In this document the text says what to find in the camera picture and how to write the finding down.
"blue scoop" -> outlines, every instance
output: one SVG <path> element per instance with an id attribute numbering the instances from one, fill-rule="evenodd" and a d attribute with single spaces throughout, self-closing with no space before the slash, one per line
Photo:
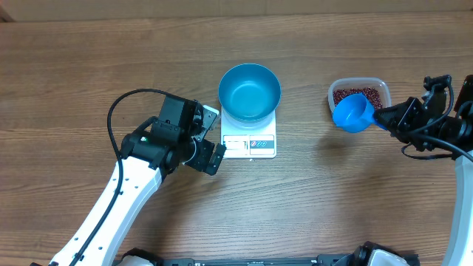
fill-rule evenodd
<path id="1" fill-rule="evenodd" d="M 347 96 L 333 111 L 333 122 L 349 133 L 358 133 L 375 123 L 375 108 L 361 93 Z"/>

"scale platform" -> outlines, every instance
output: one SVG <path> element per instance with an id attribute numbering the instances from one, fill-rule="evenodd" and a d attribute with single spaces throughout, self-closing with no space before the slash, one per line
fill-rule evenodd
<path id="1" fill-rule="evenodd" d="M 222 109 L 221 142 L 227 147 L 223 158 L 264 159 L 276 156 L 276 113 L 262 121 L 243 123 Z"/>

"wood grain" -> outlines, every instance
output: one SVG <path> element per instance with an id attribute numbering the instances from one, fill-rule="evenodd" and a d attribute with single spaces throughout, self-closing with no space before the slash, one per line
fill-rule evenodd
<path id="1" fill-rule="evenodd" d="M 0 24 L 0 265 L 46 265 L 83 222 L 115 163 L 106 113 L 116 97 L 154 87 L 220 107 L 220 78 L 243 62 L 281 81 L 278 156 L 225 160 L 214 177 L 178 169 L 119 253 L 315 256 L 371 240 L 440 265 L 454 163 L 408 159 L 380 129 L 336 129 L 327 90 L 375 76 L 400 103 L 423 93 L 425 75 L 449 73 L 458 93 L 473 69 L 472 34 L 469 12 Z M 121 103 L 117 139 L 162 100 Z"/>
<path id="2" fill-rule="evenodd" d="M 1 0 L 14 21 L 470 11 L 471 0 Z"/>

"beans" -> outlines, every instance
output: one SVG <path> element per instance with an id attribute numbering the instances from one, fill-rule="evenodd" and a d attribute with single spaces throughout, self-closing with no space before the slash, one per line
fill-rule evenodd
<path id="1" fill-rule="evenodd" d="M 333 102 L 335 103 L 335 106 L 337 106 L 337 104 L 340 103 L 345 97 L 356 93 L 363 93 L 364 97 L 366 97 L 373 107 L 375 107 L 375 110 L 383 108 L 378 90 L 370 87 L 362 89 L 352 88 L 336 90 L 333 92 Z"/>

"clear plastic container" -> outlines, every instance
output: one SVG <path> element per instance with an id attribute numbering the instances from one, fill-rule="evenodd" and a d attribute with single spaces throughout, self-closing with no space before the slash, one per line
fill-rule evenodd
<path id="1" fill-rule="evenodd" d="M 328 105 L 330 106 L 330 111 L 333 113 L 335 109 L 335 102 L 333 101 L 334 91 L 367 87 L 374 88 L 378 91 L 383 108 L 391 106 L 391 94 L 389 93 L 389 89 L 384 81 L 379 78 L 341 78 L 332 83 L 328 89 Z"/>

